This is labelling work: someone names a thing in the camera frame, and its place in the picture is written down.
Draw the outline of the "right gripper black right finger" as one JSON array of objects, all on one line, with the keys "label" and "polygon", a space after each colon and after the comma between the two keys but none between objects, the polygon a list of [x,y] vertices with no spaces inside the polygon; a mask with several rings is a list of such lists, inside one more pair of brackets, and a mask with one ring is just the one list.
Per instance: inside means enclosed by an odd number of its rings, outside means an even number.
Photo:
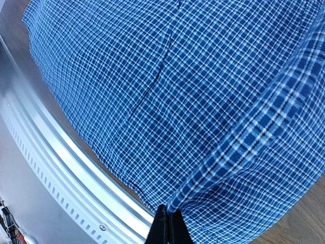
[{"label": "right gripper black right finger", "polygon": [[171,244],[193,244],[185,221],[178,209],[169,215],[169,243]]}]

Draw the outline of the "blue small-check long sleeve shirt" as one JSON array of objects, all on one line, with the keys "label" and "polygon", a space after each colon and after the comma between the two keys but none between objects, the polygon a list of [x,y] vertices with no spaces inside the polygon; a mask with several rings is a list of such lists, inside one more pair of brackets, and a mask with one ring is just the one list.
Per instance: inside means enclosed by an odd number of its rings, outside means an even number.
[{"label": "blue small-check long sleeve shirt", "polygon": [[70,124],[194,243],[249,243],[324,174],[324,1],[31,1]]}]

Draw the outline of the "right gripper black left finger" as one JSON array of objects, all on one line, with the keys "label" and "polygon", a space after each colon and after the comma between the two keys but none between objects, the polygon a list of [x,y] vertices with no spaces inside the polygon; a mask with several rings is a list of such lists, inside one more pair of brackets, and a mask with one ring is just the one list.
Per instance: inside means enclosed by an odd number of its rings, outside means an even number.
[{"label": "right gripper black left finger", "polygon": [[165,205],[158,206],[154,220],[144,244],[168,243],[168,214]]}]

